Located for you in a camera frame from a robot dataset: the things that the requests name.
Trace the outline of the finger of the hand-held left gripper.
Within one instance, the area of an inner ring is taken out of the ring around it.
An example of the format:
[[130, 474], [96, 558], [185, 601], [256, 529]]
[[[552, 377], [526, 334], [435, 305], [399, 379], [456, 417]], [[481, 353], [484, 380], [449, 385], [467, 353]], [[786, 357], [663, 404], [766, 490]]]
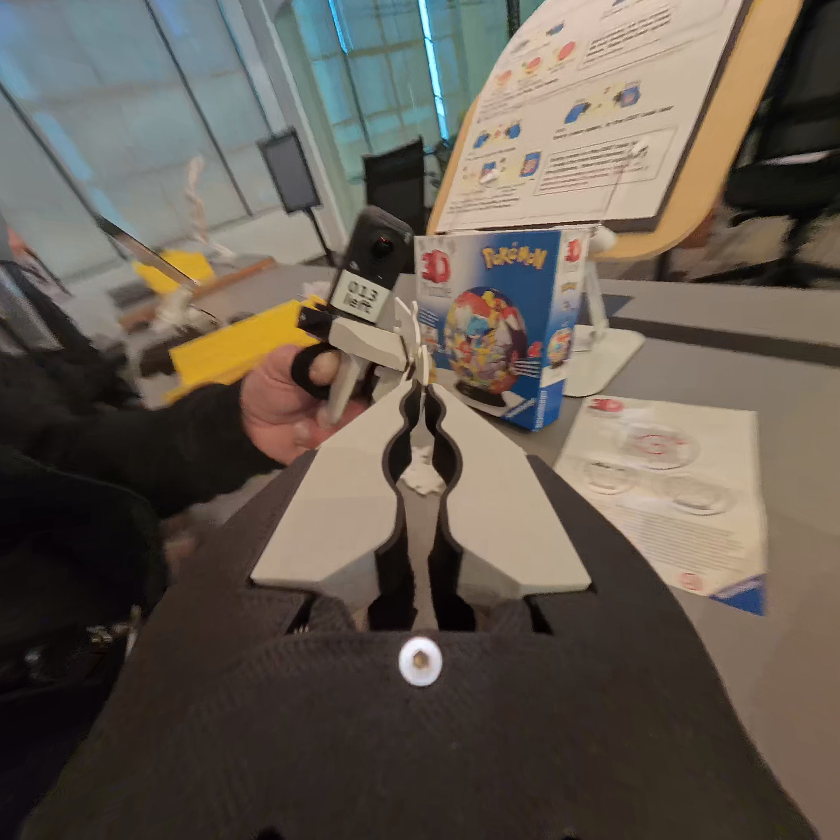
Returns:
[[340, 353], [339, 369], [332, 385], [355, 382], [369, 364], [403, 375], [403, 343], [394, 329], [381, 329], [350, 318], [335, 318], [327, 342]]

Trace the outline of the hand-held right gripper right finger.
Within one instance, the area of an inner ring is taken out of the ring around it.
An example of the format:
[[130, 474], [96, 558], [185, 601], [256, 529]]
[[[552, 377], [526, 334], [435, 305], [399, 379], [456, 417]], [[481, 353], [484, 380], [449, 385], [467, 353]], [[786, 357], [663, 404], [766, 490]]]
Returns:
[[589, 589], [524, 450], [441, 385], [427, 388], [425, 419], [444, 482], [427, 561], [438, 628], [472, 631], [476, 609]]

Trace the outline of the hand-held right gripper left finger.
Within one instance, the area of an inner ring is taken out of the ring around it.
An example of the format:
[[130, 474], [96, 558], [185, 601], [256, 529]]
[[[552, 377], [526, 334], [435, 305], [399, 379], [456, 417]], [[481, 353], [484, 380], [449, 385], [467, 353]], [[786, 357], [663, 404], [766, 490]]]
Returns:
[[413, 625], [415, 579], [396, 483], [411, 463], [420, 415], [421, 386], [404, 382], [321, 445], [250, 574], [255, 585], [338, 599], [374, 630]]

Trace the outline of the joined puzzle ball pieces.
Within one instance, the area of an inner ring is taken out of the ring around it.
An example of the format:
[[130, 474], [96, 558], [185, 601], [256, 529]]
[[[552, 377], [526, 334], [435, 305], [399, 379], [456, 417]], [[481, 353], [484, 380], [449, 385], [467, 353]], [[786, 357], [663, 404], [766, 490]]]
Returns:
[[423, 340], [418, 320], [418, 305], [413, 302], [409, 307], [402, 299], [396, 297], [394, 314], [394, 332], [401, 339], [405, 356], [402, 378], [428, 387], [431, 383], [432, 358]]

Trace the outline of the white puzzle piece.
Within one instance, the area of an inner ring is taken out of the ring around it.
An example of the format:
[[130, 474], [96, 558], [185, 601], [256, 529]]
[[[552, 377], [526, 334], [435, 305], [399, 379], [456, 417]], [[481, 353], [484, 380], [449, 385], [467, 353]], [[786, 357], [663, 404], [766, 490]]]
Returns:
[[433, 448], [412, 446], [411, 460], [402, 474], [402, 483], [418, 496], [441, 496], [446, 483], [433, 465]]

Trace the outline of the blue puzzle box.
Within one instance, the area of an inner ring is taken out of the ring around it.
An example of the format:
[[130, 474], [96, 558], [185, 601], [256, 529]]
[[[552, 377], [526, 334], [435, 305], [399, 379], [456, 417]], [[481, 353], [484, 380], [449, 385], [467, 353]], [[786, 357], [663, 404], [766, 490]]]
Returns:
[[414, 240], [417, 320], [437, 383], [527, 432], [561, 409], [592, 229]]

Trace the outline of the white puzzle instruction leaflet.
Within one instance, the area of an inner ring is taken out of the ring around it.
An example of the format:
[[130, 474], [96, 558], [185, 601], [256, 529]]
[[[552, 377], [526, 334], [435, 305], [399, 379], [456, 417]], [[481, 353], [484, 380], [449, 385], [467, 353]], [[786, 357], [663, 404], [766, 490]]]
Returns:
[[554, 469], [668, 586], [765, 615], [758, 414], [590, 396]]

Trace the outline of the person's left hand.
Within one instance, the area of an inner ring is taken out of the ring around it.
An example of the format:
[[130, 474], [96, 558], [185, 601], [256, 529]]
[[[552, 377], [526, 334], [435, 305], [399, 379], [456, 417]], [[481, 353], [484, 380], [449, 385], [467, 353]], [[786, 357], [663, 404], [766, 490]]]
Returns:
[[258, 450], [283, 466], [318, 448], [369, 406], [354, 399], [340, 420], [332, 423], [328, 405], [292, 380], [291, 367], [300, 351], [292, 344], [277, 347], [246, 375], [240, 389], [247, 436]]

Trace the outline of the black office chair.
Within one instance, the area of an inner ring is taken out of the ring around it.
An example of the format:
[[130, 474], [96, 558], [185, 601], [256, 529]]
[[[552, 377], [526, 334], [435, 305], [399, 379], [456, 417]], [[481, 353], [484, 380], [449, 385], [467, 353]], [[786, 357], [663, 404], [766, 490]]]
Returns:
[[839, 269], [800, 258], [815, 222], [839, 208], [839, 2], [805, 2], [752, 122], [749, 163], [733, 167], [723, 193], [736, 227], [786, 218], [780, 257], [699, 279], [703, 284], [807, 289], [838, 280]]
[[382, 154], [361, 157], [365, 203], [402, 220], [413, 233], [425, 235], [425, 147], [421, 136]]

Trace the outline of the black screen on stand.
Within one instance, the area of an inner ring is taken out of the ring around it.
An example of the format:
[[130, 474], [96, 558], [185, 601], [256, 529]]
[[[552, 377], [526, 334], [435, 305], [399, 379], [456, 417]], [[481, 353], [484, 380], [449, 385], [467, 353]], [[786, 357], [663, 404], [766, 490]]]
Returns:
[[287, 215], [306, 215], [328, 266], [335, 267], [334, 253], [314, 213], [322, 207], [322, 201], [297, 130], [290, 127], [273, 133], [256, 145], [284, 211]]

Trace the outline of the white stand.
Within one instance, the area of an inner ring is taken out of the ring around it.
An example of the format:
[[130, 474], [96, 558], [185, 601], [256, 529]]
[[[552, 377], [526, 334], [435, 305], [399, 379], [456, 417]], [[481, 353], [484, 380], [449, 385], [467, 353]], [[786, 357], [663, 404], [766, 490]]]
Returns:
[[570, 358], [564, 364], [563, 394], [567, 397], [582, 399], [604, 393], [645, 342], [640, 332], [612, 327], [606, 315], [593, 258], [610, 250], [616, 241], [614, 232], [603, 224], [592, 227], [581, 304], [589, 321], [583, 323], [583, 319], [579, 318], [574, 327]]

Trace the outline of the instruction board on white stand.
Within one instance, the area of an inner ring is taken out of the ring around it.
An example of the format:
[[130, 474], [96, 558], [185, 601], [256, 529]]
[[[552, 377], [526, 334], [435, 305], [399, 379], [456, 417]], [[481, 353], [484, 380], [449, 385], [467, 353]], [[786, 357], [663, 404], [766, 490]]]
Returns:
[[427, 225], [428, 235], [493, 232], [564, 225], [603, 224], [617, 236], [616, 244], [602, 259], [635, 261], [657, 256], [691, 236], [721, 203], [731, 169], [742, 154], [764, 93], [782, 57], [804, 2], [758, 1], [740, 29], [717, 89], [710, 99], [695, 142], [686, 158], [657, 226], [648, 232], [617, 233], [606, 223], [560, 224], [548, 227], [479, 229], [449, 233], [433, 231], [448, 187], [448, 168]]

